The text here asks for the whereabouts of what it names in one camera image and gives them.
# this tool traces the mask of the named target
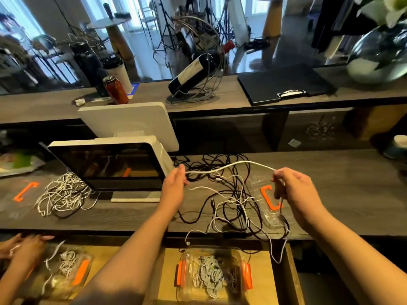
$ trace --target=tangled cable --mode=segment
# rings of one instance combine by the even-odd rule
[[[54,249],[53,254],[48,257],[47,259],[44,260],[45,263],[45,267],[47,268],[48,271],[51,272],[50,276],[48,277],[48,279],[43,283],[42,288],[41,288],[41,295],[45,294],[45,288],[48,285],[48,283],[51,281],[52,277],[55,275],[53,273],[53,270],[51,269],[51,267],[49,266],[49,262],[54,259],[54,257],[57,255],[59,249],[61,248],[61,246],[65,243],[66,240],[60,242]],[[78,260],[78,256],[77,254],[72,251],[72,250],[67,250],[64,251],[62,254],[59,255],[59,261],[61,262],[61,264],[59,265],[59,272],[65,276],[66,278],[69,277],[69,274],[71,273],[75,262]]]
[[[226,156],[226,161],[221,160],[220,158],[222,158],[223,156]],[[213,228],[216,232],[220,232],[220,233],[225,233],[225,232],[234,232],[234,233],[246,233],[246,235],[254,235],[255,237],[257,237],[258,239],[264,241],[264,239],[260,238],[257,234],[258,233],[263,233],[265,234],[265,236],[267,237],[267,241],[269,241],[270,243],[270,255],[272,257],[272,259],[276,262],[276,263],[281,263],[282,261],[282,254],[283,254],[283,250],[284,250],[284,246],[287,242],[287,236],[290,232],[290,225],[288,223],[288,221],[286,220],[286,218],[282,215],[281,213],[281,208],[280,208],[280,220],[284,223],[284,234],[283,236],[280,238],[282,240],[284,240],[284,244],[282,247],[282,251],[280,254],[280,257],[278,259],[276,259],[273,256],[273,252],[272,252],[272,240],[271,237],[269,236],[269,234],[263,229],[263,222],[261,219],[261,211],[260,208],[257,204],[257,201],[259,201],[259,199],[261,199],[260,197],[253,197],[249,190],[246,187],[246,181],[250,175],[250,171],[251,171],[251,164],[255,164],[255,165],[259,165],[261,167],[264,168],[268,168],[271,170],[275,170],[274,168],[268,167],[266,165],[262,165],[253,161],[249,161],[248,158],[245,155],[242,154],[219,154],[216,156],[211,156],[211,155],[204,155],[203,157],[203,163],[201,162],[193,162],[191,164],[188,163],[189,159],[186,158],[185,160],[179,160],[176,159],[177,164],[185,164],[186,167],[188,168],[188,171],[186,172],[187,175],[187,179],[191,182],[194,182],[196,180],[201,180],[203,178],[205,178],[206,176],[213,182],[218,182],[218,183],[222,183],[223,185],[225,185],[228,189],[225,190],[220,190],[220,191],[216,191],[210,187],[204,187],[204,186],[198,186],[195,188],[192,188],[190,190],[196,190],[199,188],[205,188],[205,189],[209,189],[211,191],[214,192],[214,194],[210,195],[204,202],[201,211],[199,212],[199,215],[197,217],[196,220],[193,221],[186,221],[180,212],[179,216],[180,219],[187,224],[194,224],[196,223],[201,214],[202,211],[204,209],[204,206],[206,205],[206,202],[208,200],[211,201],[211,207],[213,210],[213,216],[212,216],[212,220],[209,223],[209,225],[207,226],[206,231],[201,231],[198,229],[193,229],[190,230],[186,237],[185,237],[185,242],[186,245],[189,246],[190,242],[188,242],[188,236],[191,232],[200,232],[200,233],[204,233],[204,234],[208,234],[210,229]],[[237,170],[237,165],[238,164],[244,164],[247,168],[247,176],[246,178],[243,178],[239,175],[239,172]],[[225,170],[229,170],[231,172],[231,176],[229,176],[228,178],[226,178],[223,175],[223,172]],[[214,202],[214,197],[216,196],[221,196],[222,198],[224,198],[224,201],[220,202],[218,205],[215,205]],[[218,216],[217,215],[217,211],[218,209],[222,207],[223,210],[223,217]],[[234,218],[228,218],[226,216],[226,208],[231,208],[231,209],[235,209],[237,212],[237,216]],[[249,218],[249,216],[247,215],[246,210],[249,208],[253,208],[258,216],[258,220],[260,222],[260,225],[256,225],[252,219]],[[236,226],[233,224],[233,221],[238,220],[240,223],[240,226]],[[229,226],[231,226],[233,228],[233,230],[220,230],[217,226],[216,226],[216,221],[221,221],[224,223],[227,223]],[[252,226],[255,226],[258,230],[254,231],[252,229]]]
[[[218,292],[227,286],[234,294],[238,293],[238,272],[236,267],[227,269],[221,259],[215,256],[201,256],[198,271],[192,280],[195,288],[205,288],[211,298],[218,298]]]
[[[94,191],[84,183],[73,172],[67,172],[58,179],[53,180],[45,187],[45,192],[37,199],[35,206],[41,216],[55,215],[59,218],[67,218],[79,209],[89,210],[94,207],[99,196],[94,203],[84,208],[85,199],[88,198]],[[60,212],[71,211],[68,215],[60,215]]]

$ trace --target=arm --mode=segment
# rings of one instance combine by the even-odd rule
[[[160,203],[108,263],[91,279],[73,304],[141,304],[161,240],[184,198],[185,167],[164,180]]]
[[[45,242],[41,236],[28,236],[21,242],[19,248],[15,250],[16,253],[12,257],[13,260],[10,266],[0,280],[0,305],[11,305],[13,303],[18,288],[41,258],[44,248]]]
[[[407,274],[329,214],[309,176],[283,168],[275,171],[274,182],[275,197],[288,201],[295,220],[328,255],[358,303],[407,304]]]

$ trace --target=plastic storage box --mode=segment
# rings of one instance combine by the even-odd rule
[[[194,282],[202,259],[211,256],[218,261],[224,278],[216,297],[210,296],[204,284]],[[190,246],[181,256],[176,280],[177,300],[183,302],[240,303],[245,291],[252,288],[250,265],[236,247]]]

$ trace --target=monitor screen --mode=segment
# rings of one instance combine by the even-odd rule
[[[148,143],[51,146],[95,191],[160,191],[165,175]]]

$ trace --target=drawer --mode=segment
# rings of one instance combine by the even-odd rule
[[[119,250],[127,237],[100,237],[100,236],[72,236],[66,244],[83,246],[84,251],[92,255],[92,266],[86,279],[85,285],[91,278],[109,261]],[[232,240],[225,240],[227,246],[237,246]],[[168,244],[176,244],[176,247],[165,247]],[[182,255],[181,239],[168,242],[164,240],[153,268],[149,288],[145,295],[144,304],[175,304],[176,298],[176,271],[177,264]],[[291,247],[286,245],[281,264],[276,264],[270,259],[267,243],[260,241],[244,241],[244,260],[250,263],[252,271],[253,289],[245,293],[245,304],[274,305],[290,304],[303,305],[304,298],[295,268]],[[278,242],[273,247],[277,251]]]

